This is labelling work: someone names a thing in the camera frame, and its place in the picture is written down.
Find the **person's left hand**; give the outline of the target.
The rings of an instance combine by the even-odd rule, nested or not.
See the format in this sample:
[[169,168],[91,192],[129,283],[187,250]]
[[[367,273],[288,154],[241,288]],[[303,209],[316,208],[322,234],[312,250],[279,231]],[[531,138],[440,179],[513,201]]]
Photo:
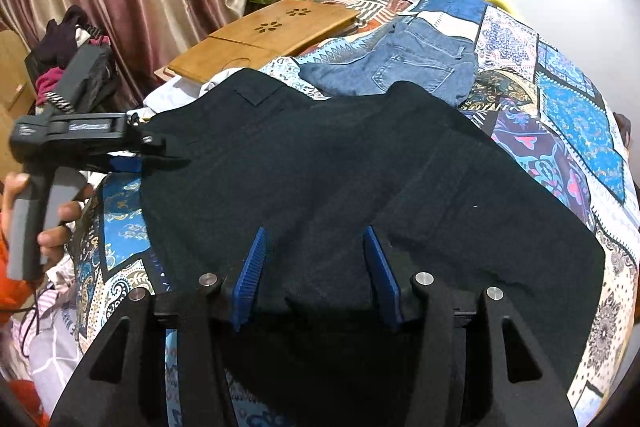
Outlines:
[[83,188],[52,187],[39,206],[29,200],[37,187],[28,173],[10,171],[3,185],[1,238],[6,243],[6,273],[15,280],[21,275],[33,279],[61,261],[72,237],[70,224],[81,217],[94,188],[90,183]]

